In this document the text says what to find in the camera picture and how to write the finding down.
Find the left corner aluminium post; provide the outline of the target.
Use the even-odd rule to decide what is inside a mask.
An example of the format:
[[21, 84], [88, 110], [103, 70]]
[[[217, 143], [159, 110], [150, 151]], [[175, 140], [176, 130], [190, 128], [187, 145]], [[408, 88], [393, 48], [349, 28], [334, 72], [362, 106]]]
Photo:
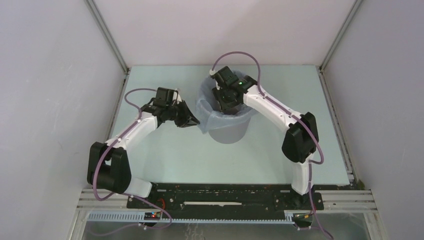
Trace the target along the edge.
[[88, 10], [90, 11], [91, 15], [94, 18], [95, 23], [97, 24], [100, 32], [102, 33], [107, 45], [111, 49], [112, 53], [114, 54], [116, 60], [118, 61], [118, 64], [124, 74], [128, 74], [130, 71], [130, 68], [128, 67], [126, 61], [124, 60], [124, 57], [97, 5], [97, 3], [94, 0], [85, 0], [84, 1]]

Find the right corner aluminium post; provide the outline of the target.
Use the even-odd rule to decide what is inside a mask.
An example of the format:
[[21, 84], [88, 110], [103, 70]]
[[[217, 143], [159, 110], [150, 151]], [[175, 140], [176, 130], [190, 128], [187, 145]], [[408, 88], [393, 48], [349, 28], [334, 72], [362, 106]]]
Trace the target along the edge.
[[340, 42], [342, 41], [344, 35], [348, 31], [352, 21], [360, 10], [364, 0], [355, 0], [353, 5], [351, 6], [347, 16], [345, 17], [341, 27], [339, 28], [334, 40], [332, 41], [330, 48], [328, 49], [324, 59], [322, 60], [319, 69], [320, 72], [323, 73], [327, 66], [329, 65], [334, 53], [336, 52]]

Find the grey plastic trash bin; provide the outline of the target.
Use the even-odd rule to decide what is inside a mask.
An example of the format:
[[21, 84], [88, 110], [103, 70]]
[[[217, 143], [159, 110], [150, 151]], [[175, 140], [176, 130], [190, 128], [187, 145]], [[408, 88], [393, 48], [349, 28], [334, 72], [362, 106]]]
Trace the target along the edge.
[[[229, 109], [228, 111], [221, 112], [225, 114], [234, 114], [237, 112], [237, 110], [236, 107], [234, 107]], [[203, 134], [209, 134], [211, 138], [221, 144], [234, 144], [240, 141], [245, 136], [250, 120], [251, 118], [242, 124], [233, 127], [224, 127], [220, 129], [210, 130], [207, 133]]]

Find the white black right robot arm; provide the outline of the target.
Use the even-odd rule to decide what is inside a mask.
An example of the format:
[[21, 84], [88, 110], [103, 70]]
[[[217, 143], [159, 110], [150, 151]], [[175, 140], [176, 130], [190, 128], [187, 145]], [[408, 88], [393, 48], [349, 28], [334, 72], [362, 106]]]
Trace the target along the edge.
[[315, 116], [307, 112], [301, 114], [288, 108], [276, 98], [264, 92], [259, 83], [245, 75], [238, 77], [228, 66], [218, 71], [211, 69], [210, 77], [216, 86], [212, 94], [222, 111], [239, 105], [246, 105], [275, 124], [284, 134], [281, 150], [291, 162], [291, 204], [304, 209], [311, 202], [308, 193], [312, 188], [309, 161], [317, 151], [319, 141]]

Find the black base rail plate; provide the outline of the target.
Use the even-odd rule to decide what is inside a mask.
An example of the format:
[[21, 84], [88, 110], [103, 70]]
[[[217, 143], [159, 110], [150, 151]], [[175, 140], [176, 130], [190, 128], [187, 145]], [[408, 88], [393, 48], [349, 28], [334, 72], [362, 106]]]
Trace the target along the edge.
[[172, 218], [284, 219], [324, 209], [322, 195], [299, 195], [289, 184], [155, 183], [146, 198]]

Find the corner aluminium post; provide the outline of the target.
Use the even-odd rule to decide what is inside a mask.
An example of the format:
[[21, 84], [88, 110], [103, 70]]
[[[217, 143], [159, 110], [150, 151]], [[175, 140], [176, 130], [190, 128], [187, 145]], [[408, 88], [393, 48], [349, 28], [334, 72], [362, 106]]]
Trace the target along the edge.
[[126, 61], [124, 60], [124, 57], [97, 5], [97, 3], [94, 0], [85, 0], [84, 1], [88, 10], [90, 11], [91, 15], [94, 18], [95, 23], [97, 24], [100, 32], [102, 33], [107, 45], [111, 49], [112, 53], [114, 54], [116, 60], [118, 61], [118, 64], [124, 74], [128, 74], [130, 71], [130, 68], [128, 67]]
[[364, 0], [355, 0], [353, 5], [351, 6], [347, 16], [345, 17], [341, 27], [339, 28], [334, 40], [332, 41], [330, 48], [328, 49], [324, 59], [322, 60], [319, 69], [320, 72], [323, 73], [327, 66], [329, 65], [334, 53], [336, 52], [340, 42], [342, 41], [344, 35], [348, 31], [352, 21], [360, 10]]

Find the light blue plastic trash bag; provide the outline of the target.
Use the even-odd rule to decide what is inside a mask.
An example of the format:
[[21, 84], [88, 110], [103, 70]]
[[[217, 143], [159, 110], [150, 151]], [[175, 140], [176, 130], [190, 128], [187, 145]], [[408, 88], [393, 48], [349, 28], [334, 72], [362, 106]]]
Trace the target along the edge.
[[200, 122], [198, 127], [202, 133], [243, 124], [258, 114], [258, 111], [245, 104], [237, 106], [236, 113], [221, 112], [212, 92], [215, 87], [215, 80], [207, 76], [197, 91], [194, 115]]

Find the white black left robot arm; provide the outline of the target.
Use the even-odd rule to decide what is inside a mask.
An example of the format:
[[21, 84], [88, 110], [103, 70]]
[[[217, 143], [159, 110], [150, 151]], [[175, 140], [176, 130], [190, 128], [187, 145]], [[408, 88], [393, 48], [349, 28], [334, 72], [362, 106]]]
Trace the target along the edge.
[[174, 122], [178, 128], [200, 124], [178, 90], [159, 87], [154, 92], [155, 97], [141, 107], [124, 95], [126, 103], [137, 109], [135, 120], [106, 142], [94, 142], [89, 149], [87, 168], [87, 182], [93, 188], [138, 196], [145, 208], [156, 206], [158, 194], [152, 191], [152, 182], [132, 175], [130, 150], [167, 121]]

